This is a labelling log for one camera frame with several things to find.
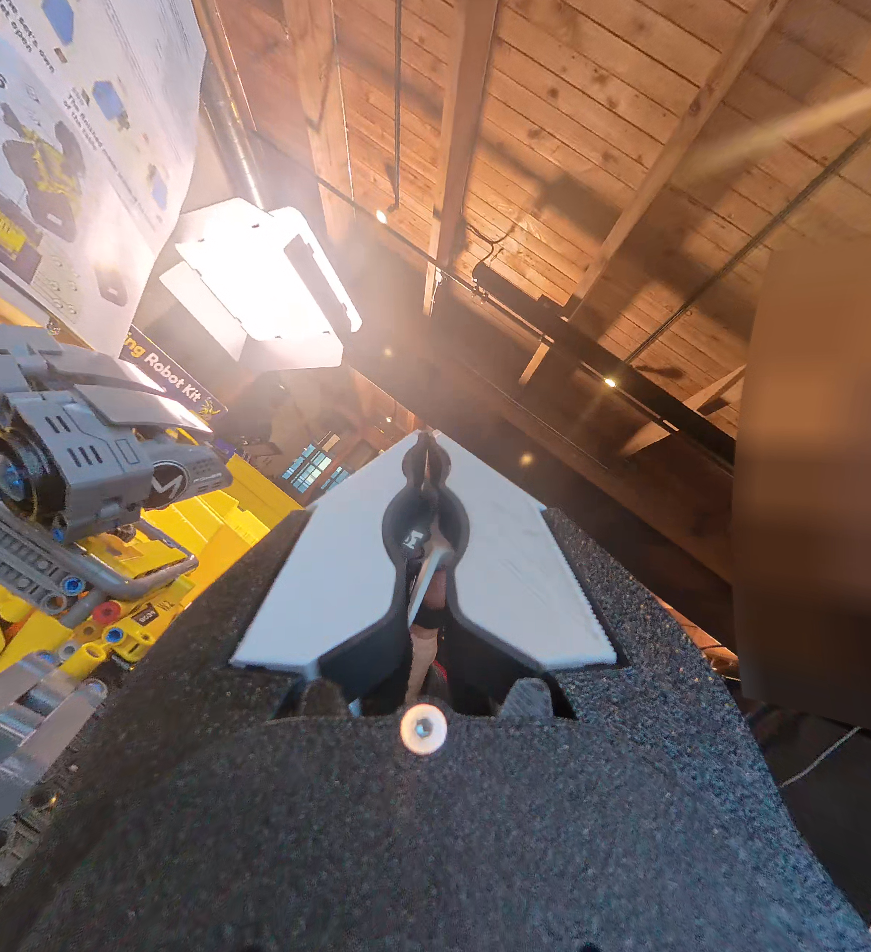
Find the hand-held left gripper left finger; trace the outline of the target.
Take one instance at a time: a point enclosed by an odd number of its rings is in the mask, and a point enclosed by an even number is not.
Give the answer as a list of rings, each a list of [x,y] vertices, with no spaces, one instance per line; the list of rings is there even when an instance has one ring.
[[[309,506],[231,666],[307,681],[388,680],[409,641],[424,479],[425,434],[416,431]]]

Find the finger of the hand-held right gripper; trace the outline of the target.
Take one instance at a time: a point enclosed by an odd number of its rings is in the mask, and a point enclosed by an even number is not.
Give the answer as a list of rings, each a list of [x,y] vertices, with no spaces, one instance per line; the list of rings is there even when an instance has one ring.
[[[409,587],[408,625],[421,624],[418,615],[433,579],[440,570],[452,563],[453,557],[453,548],[449,544],[428,544],[425,547],[418,573]]]

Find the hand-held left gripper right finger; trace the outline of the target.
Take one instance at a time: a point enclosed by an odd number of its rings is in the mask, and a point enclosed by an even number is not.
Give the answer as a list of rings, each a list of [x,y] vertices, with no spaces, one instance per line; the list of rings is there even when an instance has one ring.
[[[616,665],[618,650],[545,506],[439,431],[430,435],[430,478],[448,547],[451,672],[460,679],[544,679]]]

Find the yellow black strip sticker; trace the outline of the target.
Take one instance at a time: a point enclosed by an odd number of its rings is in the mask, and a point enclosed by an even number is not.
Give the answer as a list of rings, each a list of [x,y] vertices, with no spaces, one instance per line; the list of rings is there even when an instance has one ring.
[[[183,606],[180,601],[170,597],[154,598],[137,605],[129,620],[143,629],[147,629],[155,638],[163,633],[174,619],[181,613]]]

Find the yellow grey toy brick robot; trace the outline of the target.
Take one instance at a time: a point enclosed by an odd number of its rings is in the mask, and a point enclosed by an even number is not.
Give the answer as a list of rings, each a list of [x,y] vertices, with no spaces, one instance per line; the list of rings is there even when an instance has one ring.
[[[0,891],[48,827],[55,761],[108,695],[95,671],[156,641],[128,616],[156,597],[181,601],[197,566],[144,521],[61,546],[13,525],[0,503]]]

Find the yellow plastic bin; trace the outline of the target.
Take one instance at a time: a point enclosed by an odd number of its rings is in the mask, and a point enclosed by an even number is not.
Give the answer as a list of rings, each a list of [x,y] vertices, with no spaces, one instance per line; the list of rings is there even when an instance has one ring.
[[[163,509],[143,511],[144,520],[198,558],[186,573],[195,601],[290,513],[299,503],[238,456],[228,460],[233,481],[225,490],[203,494]]]

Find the paned window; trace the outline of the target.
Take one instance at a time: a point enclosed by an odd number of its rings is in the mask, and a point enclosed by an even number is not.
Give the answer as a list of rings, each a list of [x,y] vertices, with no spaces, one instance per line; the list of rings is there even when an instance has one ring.
[[[283,472],[277,481],[288,494],[299,497],[320,495],[348,479],[352,470],[341,461],[337,445],[310,444]]]

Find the blue robot kit box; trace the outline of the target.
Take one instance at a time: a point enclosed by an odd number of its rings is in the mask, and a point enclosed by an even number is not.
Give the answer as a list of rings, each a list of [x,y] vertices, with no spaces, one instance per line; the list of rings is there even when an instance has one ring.
[[[226,405],[134,324],[127,331],[120,356],[163,387],[169,398],[178,401],[211,429],[223,423],[228,413]]]

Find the white studio light panel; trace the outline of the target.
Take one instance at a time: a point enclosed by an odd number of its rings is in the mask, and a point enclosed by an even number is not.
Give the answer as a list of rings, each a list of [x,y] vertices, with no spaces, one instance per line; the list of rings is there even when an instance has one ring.
[[[251,375],[335,368],[362,326],[302,212],[234,197],[180,216],[159,279]]]

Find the robot instruction booklet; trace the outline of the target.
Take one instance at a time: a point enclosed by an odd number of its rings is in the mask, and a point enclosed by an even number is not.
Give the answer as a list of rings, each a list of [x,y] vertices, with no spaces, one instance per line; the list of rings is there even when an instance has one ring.
[[[191,183],[191,2],[0,1],[0,311],[118,355]]]

